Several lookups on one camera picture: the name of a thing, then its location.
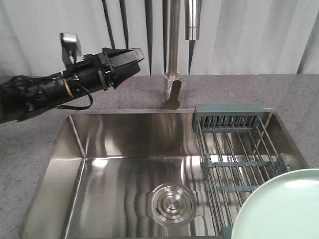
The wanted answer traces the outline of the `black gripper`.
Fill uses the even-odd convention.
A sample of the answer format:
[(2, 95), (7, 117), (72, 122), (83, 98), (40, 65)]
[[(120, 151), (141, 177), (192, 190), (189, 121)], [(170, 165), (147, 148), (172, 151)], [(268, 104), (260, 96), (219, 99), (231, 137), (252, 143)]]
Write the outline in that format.
[(103, 48), (98, 53), (97, 71), (103, 90), (116, 89), (128, 78), (140, 72), (139, 62), (144, 59), (140, 48), (111, 49)]

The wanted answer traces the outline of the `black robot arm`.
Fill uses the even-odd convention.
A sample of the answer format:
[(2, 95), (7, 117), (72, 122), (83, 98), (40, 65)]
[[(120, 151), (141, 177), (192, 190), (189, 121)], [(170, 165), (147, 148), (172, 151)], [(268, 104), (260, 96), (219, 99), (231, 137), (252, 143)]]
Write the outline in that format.
[(70, 106), (68, 102), (87, 96), (93, 103), (92, 93), (116, 89), (140, 71), (143, 59), (140, 48), (103, 48), (62, 72), (37, 78), (15, 76), (0, 85), (0, 121), (23, 121), (51, 109), (86, 110), (90, 105)]

